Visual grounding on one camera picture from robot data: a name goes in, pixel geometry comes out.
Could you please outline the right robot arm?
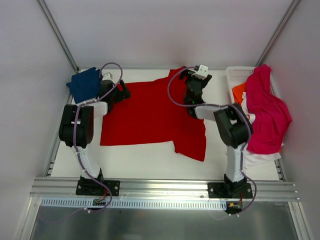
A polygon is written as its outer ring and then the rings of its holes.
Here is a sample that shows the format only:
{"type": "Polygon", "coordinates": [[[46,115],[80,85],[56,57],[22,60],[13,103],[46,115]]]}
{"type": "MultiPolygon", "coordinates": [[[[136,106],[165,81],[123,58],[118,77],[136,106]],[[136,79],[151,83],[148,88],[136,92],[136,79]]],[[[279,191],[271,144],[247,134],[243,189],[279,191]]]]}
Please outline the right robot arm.
{"type": "Polygon", "coordinates": [[[194,69],[184,67],[179,79],[185,80],[186,85],[182,106],[186,107],[193,118],[214,121],[227,147],[224,183],[214,187],[213,192],[219,196],[235,198],[247,185],[243,150],[253,134],[253,127],[238,103],[218,105],[203,100],[203,89],[212,79],[207,66],[200,64],[194,69]]]}

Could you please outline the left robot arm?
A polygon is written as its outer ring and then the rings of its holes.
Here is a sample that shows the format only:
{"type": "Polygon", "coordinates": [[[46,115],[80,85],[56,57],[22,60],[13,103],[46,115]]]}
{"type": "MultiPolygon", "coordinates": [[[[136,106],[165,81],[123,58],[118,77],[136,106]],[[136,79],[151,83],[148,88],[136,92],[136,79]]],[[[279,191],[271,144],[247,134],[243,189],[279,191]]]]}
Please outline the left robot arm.
{"type": "Polygon", "coordinates": [[[59,139],[69,147],[80,168],[76,194],[98,196],[107,194],[109,186],[103,171],[95,160],[91,143],[94,137],[94,119],[109,114],[114,104],[131,97],[131,92],[121,79],[114,83],[111,79],[100,82],[100,90],[95,100],[64,106],[59,126],[59,139]]]}

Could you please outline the red t shirt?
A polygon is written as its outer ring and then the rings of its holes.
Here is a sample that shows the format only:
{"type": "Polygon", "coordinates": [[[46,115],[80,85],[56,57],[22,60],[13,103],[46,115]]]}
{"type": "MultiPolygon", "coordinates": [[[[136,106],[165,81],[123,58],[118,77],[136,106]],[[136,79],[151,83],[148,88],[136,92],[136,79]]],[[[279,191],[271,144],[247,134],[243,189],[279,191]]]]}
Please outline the red t shirt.
{"type": "Polygon", "coordinates": [[[116,103],[102,120],[101,146],[126,146],[173,142],[174,151],[203,162],[206,127],[191,117],[182,103],[186,85],[176,74],[147,82],[127,83],[131,97],[116,103]]]}

